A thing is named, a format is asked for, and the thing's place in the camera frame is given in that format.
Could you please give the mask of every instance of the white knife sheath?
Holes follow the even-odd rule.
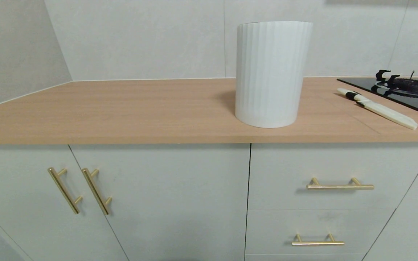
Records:
[[[362,96],[361,94],[358,94],[355,91],[338,88],[338,92],[346,96],[348,99],[356,101],[359,105],[363,106],[365,109],[368,109],[369,111],[372,111],[382,117],[385,117],[386,119],[393,121],[399,125],[405,126],[409,129],[416,129],[418,127],[417,122],[415,122],[412,118],[405,116],[404,114],[401,114],[386,106],[375,103],[367,99],[366,97]]]

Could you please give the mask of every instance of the backsplash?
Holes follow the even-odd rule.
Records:
[[[267,20],[314,22],[306,76],[418,75],[418,0],[46,4],[73,80],[232,78],[237,25]]]
[[[5,0],[0,102],[71,80],[233,78],[237,25],[268,20],[314,22],[306,76],[418,75],[418,0]]]
[[[43,0],[0,0],[0,103],[71,81]]]

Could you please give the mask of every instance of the black knife handle band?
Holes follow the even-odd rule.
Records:
[[[354,97],[355,97],[356,95],[358,95],[358,94],[357,94],[357,93],[355,93],[355,92],[347,92],[347,93],[345,94],[346,98],[350,99],[351,101],[355,101]]]

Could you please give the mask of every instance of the gold handle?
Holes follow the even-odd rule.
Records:
[[[343,241],[335,241],[335,238],[333,237],[333,235],[331,233],[328,234],[327,238],[330,239],[330,241],[312,241],[312,242],[303,242],[301,240],[301,237],[299,236],[299,234],[297,233],[295,239],[297,239],[297,241],[293,241],[291,243],[292,246],[295,247],[301,247],[301,246],[312,246],[312,247],[320,247],[320,246],[343,246],[345,243]]]
[[[96,187],[96,182],[93,180],[93,177],[99,174],[99,170],[96,169],[96,170],[93,170],[93,173],[90,173],[88,168],[85,167],[84,169],[82,169],[82,172],[83,172],[83,175],[85,176],[86,182],[88,182],[88,185],[90,186],[90,189],[93,192],[94,197],[96,198],[96,201],[99,204],[99,207],[101,208],[101,210],[103,210],[104,215],[109,215],[109,210],[107,209],[107,205],[111,203],[112,197],[108,197],[106,201],[103,201],[99,193],[99,190]]]
[[[351,178],[353,184],[349,185],[320,185],[315,177],[312,178],[312,184],[306,186],[308,190],[373,190],[373,185],[362,185],[357,178]]]
[[[62,169],[61,172],[57,173],[56,170],[53,167],[50,167],[48,169],[49,174],[53,178],[56,185],[58,185],[59,190],[61,191],[62,195],[64,196],[65,200],[67,200],[67,203],[72,208],[73,213],[78,214],[80,213],[80,210],[77,207],[77,204],[83,200],[82,196],[79,196],[75,201],[72,200],[72,197],[70,196],[67,188],[65,188],[65,185],[63,184],[61,180],[61,176],[67,173],[67,169]]]

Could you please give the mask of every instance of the white ribbed vase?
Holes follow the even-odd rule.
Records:
[[[237,118],[278,128],[298,115],[312,23],[275,21],[238,26]]]

